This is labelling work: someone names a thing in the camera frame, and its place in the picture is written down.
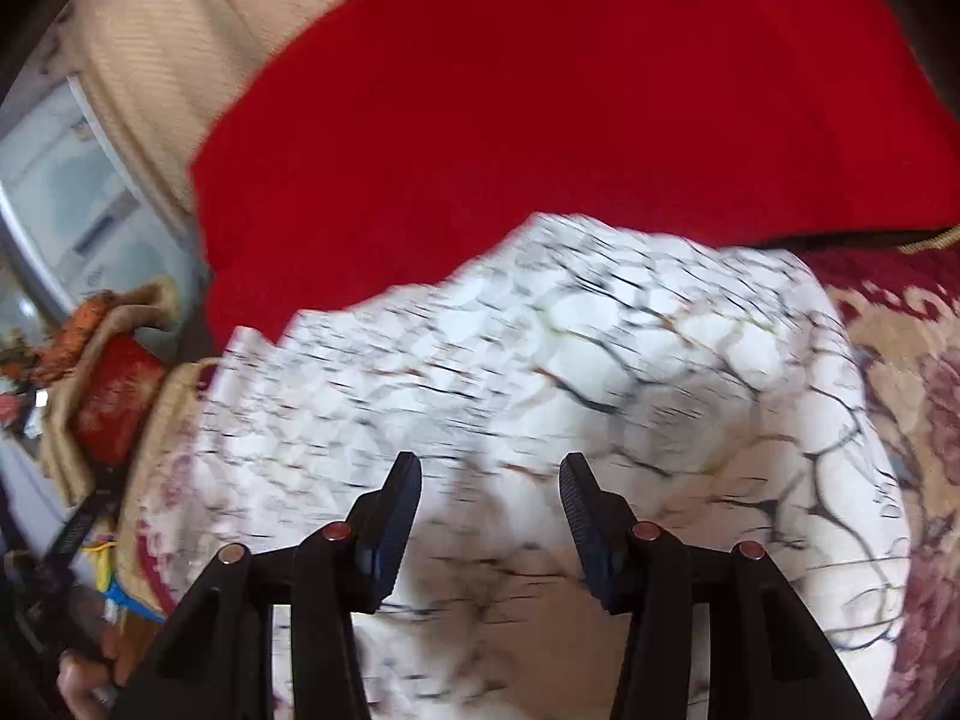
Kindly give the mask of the person's left hand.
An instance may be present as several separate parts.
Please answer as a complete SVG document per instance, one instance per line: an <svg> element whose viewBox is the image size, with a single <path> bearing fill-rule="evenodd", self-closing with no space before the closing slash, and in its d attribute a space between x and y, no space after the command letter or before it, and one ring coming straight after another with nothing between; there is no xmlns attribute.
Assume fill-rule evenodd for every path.
<svg viewBox="0 0 960 720"><path fill-rule="evenodd" d="M59 660L57 689L76 720L106 720L109 709L99 694L112 684L112 671L101 661L65 652Z"/></svg>

